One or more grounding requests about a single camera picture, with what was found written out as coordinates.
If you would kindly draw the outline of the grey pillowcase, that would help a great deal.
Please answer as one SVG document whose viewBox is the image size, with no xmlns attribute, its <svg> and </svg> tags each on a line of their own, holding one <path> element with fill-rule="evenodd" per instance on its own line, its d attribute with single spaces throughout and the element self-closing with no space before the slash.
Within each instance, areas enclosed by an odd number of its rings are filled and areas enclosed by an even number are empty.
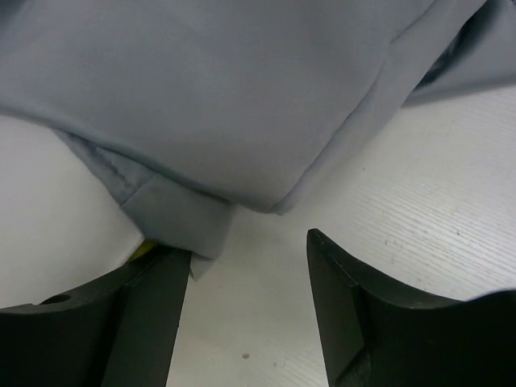
<svg viewBox="0 0 516 387">
<path fill-rule="evenodd" d="M 512 1 L 4 1 L 1 137 L 54 135 L 200 277 L 404 104 L 515 79 Z"/>
</svg>

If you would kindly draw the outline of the white pillow yellow edge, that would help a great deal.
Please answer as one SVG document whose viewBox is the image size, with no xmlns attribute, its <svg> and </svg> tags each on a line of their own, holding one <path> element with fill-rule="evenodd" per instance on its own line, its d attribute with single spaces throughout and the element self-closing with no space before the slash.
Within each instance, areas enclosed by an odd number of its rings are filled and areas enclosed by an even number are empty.
<svg viewBox="0 0 516 387">
<path fill-rule="evenodd" d="M 125 263 L 144 238 L 49 128 L 1 118 L 1 306 L 38 304 Z"/>
</svg>

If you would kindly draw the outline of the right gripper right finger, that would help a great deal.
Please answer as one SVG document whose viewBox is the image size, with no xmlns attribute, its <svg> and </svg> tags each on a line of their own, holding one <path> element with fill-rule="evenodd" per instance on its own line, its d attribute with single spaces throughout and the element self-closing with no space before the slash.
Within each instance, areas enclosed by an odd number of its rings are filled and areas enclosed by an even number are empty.
<svg viewBox="0 0 516 387">
<path fill-rule="evenodd" d="M 330 385 L 514 385 L 513 290 L 440 297 L 356 259 L 316 229 L 306 252 Z"/>
</svg>

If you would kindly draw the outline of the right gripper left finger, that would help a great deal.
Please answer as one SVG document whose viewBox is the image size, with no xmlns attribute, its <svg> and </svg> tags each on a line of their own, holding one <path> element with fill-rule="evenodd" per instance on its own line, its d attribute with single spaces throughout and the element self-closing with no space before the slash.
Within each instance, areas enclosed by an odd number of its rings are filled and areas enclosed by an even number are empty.
<svg viewBox="0 0 516 387">
<path fill-rule="evenodd" d="M 39 305 L 1 310 L 3 386 L 164 386 L 189 252 L 157 247 Z"/>
</svg>

